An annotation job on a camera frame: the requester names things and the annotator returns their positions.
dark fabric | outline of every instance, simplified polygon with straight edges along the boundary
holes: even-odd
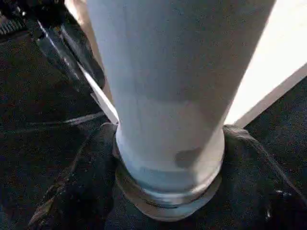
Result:
[[[54,198],[51,210],[57,213],[48,211],[42,215],[45,223],[52,222],[45,229],[102,229],[104,225],[105,229],[120,230],[307,227],[306,199],[262,145],[247,131],[234,126],[224,127],[222,183],[212,200],[193,215],[171,223],[150,219],[125,199],[116,186],[112,210],[115,162],[111,143],[115,126],[107,127],[92,135],[64,172],[66,179],[60,180],[61,189],[57,187],[56,195],[47,196],[42,202],[41,210],[48,209],[47,201]]]
[[[30,221],[30,229],[103,229],[113,206],[116,126],[105,123],[49,188]]]
[[[307,196],[307,78],[248,124],[245,129],[276,159]]]

white pole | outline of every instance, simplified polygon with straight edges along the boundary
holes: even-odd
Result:
[[[216,177],[223,122],[273,2],[88,1],[118,149],[141,188],[201,193]]]

pole base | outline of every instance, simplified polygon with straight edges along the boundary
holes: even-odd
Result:
[[[205,192],[198,194],[195,199],[188,200],[191,198],[190,191],[185,194],[159,193],[159,195],[153,196],[153,193],[149,194],[147,189],[140,188],[122,165],[116,170],[116,182],[125,197],[143,214],[155,220],[167,222],[184,219],[208,203],[215,195],[222,181],[220,175],[214,176],[215,179]],[[165,199],[169,201],[170,197],[173,203],[163,202]]]

metal pole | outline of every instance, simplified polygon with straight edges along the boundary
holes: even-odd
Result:
[[[178,207],[213,182],[225,116],[273,3],[88,1],[119,115],[118,149],[138,197]],[[118,180],[126,195],[128,180]]]

